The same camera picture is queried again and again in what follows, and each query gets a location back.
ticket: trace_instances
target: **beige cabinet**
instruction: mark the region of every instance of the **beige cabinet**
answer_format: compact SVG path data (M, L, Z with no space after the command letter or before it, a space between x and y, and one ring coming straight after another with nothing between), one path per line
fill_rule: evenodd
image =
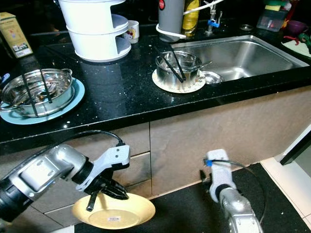
M146 198L150 197L150 153L147 152L132 156L129 168L114 172L113 179L124 185L127 192L138 194ZM54 209L52 211L46 212L45 215L64 227L74 225L80 221L72 215L72 206L73 205L67 205L65 207Z
M150 122L153 195L199 181L210 150L245 165L283 153L310 120L303 87Z
M150 170L150 141L149 123L130 126L113 131L126 144L130 146L131 165L129 168L115 172L114 178L121 184L128 186L130 192L151 196L151 170ZM114 147L117 140L106 135L96 134L66 142L76 150L96 160L108 148ZM5 176L11 169L24 161L40 148L25 150L0 157L0 177ZM71 214L71 205L79 198L86 196L83 192L75 190L76 184L71 181L59 180L48 192L41 196L27 209L24 215L15 220L15 227L24 231L25 226L40 227L46 222L46 228L40 232L50 232L63 226L78 222ZM31 218L29 212L36 212L40 218Z

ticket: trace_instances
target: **black cable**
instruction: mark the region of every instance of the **black cable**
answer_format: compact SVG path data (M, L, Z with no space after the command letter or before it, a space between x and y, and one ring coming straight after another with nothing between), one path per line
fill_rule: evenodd
M119 138L114 133L111 133L111 132L108 132L108 131L103 131L103 130L83 131L83 132L80 132L80 133L76 133L73 136L70 136L70 137L68 137L68 138L66 138L64 140L58 141L58 142L56 142L54 144L51 144L51 145L43 148L42 150L38 151L37 153L31 155L30 157L25 159L21 164L19 164L17 167L13 168L3 179L9 177L10 175L12 175L17 170L20 170L24 165L26 165L27 163L29 163L31 160L33 160L34 158L38 157L39 155L42 155L43 153L47 152L48 150L51 150L52 148L54 148L54 147L56 147L56 146L58 146L58 145L60 145L60 144L62 144L64 142L66 142L66 141L73 140L73 139L81 137L81 136L92 135L92 134L95 134L95 133L103 133L103 134L106 134L106 135L109 135L109 136L112 136L112 137L116 138L118 140L118 143L117 143L116 147L125 145L125 143L122 141L122 139Z
M204 162L208 166L209 166L208 163L211 163L211 162L212 163L214 163L214 162L224 162L224 163L229 163L229 164L232 164L232 165L235 165L235 166L239 166L239 167L244 168L246 171L250 172L256 178L257 182L259 183L259 185L261 187L262 195L263 195L263 211L262 211L262 214L261 214L261 218L259 220L259 223L261 224L262 221L263 221L263 218L265 216L266 210L267 210L267 191L265 189L264 184L261 182L260 178L254 173L254 171L252 171L248 167L244 166L243 164L240 164L240 163L232 161L232 160L221 160L221 159L208 160L208 159L205 159Z

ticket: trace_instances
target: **cardboard box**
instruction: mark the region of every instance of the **cardboard box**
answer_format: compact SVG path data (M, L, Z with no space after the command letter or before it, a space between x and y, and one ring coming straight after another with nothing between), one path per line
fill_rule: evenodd
M15 15L0 13L0 32L16 58L33 53Z

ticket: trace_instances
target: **black floor mat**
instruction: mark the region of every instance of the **black floor mat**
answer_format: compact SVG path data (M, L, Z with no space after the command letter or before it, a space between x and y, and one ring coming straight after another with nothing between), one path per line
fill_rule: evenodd
M252 169L267 190L267 209L262 223L265 233L311 233L297 211L270 179L260 164ZM251 202L258 218L263 210L261 188L245 169L233 172L237 188ZM123 230L104 230L85 223L75 225L75 233L229 233L227 221L217 203L196 184L152 200L155 216L141 225Z

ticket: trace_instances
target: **purple bowl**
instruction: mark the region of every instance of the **purple bowl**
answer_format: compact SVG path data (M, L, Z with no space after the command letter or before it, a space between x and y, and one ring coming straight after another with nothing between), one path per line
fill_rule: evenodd
M291 20L287 23L286 32L292 36L298 36L300 33L304 33L309 29L309 27L299 21Z

